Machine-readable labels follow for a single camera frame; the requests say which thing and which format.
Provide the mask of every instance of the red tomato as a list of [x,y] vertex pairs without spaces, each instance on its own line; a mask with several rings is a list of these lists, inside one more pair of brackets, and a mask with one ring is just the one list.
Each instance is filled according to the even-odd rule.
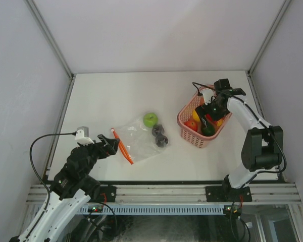
[[190,129],[194,130],[197,132],[197,122],[190,119],[184,123],[186,126],[188,126]]

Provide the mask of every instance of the transparent plastic sheet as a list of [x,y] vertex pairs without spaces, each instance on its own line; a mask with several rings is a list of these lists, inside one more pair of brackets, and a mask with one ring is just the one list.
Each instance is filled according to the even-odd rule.
[[199,241],[195,216],[134,216],[113,242]]
[[161,120],[158,118],[157,127],[148,128],[143,117],[144,114],[126,125],[114,128],[134,163],[162,153],[169,145],[166,127]]

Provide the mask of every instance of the metal corner post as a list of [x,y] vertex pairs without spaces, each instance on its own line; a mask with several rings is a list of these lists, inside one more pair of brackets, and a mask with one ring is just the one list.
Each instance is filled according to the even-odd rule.
[[291,2],[292,2],[292,0],[284,0],[284,3],[282,5],[282,7],[280,8],[280,10],[279,10],[279,12],[278,12],[278,14],[277,14],[277,16],[276,16],[276,18],[275,18],[272,26],[271,26],[271,28],[269,29],[269,31],[268,31],[265,39],[264,39],[264,42],[262,43],[262,46],[260,47],[260,49],[259,49],[259,51],[258,51],[258,53],[257,53],[257,55],[256,55],[256,57],[255,57],[255,59],[253,61],[253,63],[251,64],[251,67],[249,69],[249,74],[250,75],[253,74],[253,72],[254,72],[254,70],[255,70],[255,68],[256,68],[259,60],[261,59],[261,57],[262,57],[265,49],[267,48],[269,42],[271,41],[271,39],[272,39],[272,37],[273,37],[273,35],[274,35],[277,27],[279,26],[281,20],[283,19],[283,16],[285,15],[285,13],[286,13],[288,7],[290,6]]
[[62,52],[60,51],[56,41],[54,40],[53,35],[51,34],[44,18],[40,14],[40,11],[39,11],[38,7],[36,6],[35,2],[33,0],[24,0],[24,2],[26,3],[27,7],[31,11],[35,21],[37,22],[39,28],[41,29],[43,35],[45,36],[45,39],[48,41],[49,45],[51,46],[57,59],[63,66],[66,74],[69,76],[70,79],[72,79],[72,77],[73,77],[72,71],[71,71],[70,67],[68,66]]

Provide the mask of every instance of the apple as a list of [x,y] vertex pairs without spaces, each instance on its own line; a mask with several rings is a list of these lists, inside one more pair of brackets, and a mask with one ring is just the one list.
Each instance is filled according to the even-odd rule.
[[143,124],[148,128],[154,127],[158,123],[158,117],[153,112],[146,113],[143,117]]
[[197,132],[197,122],[195,120],[188,120],[184,123],[186,126],[188,126],[190,129]]

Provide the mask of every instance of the wall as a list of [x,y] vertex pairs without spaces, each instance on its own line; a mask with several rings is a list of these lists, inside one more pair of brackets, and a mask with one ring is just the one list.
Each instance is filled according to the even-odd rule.
[[303,0],[293,1],[254,73],[268,120],[284,129],[286,176],[303,202]]
[[[16,235],[30,185],[32,141],[54,131],[68,87],[58,63],[22,0],[0,0],[0,241]],[[34,148],[42,173],[49,138]]]
[[248,70],[284,0],[35,0],[74,73]]

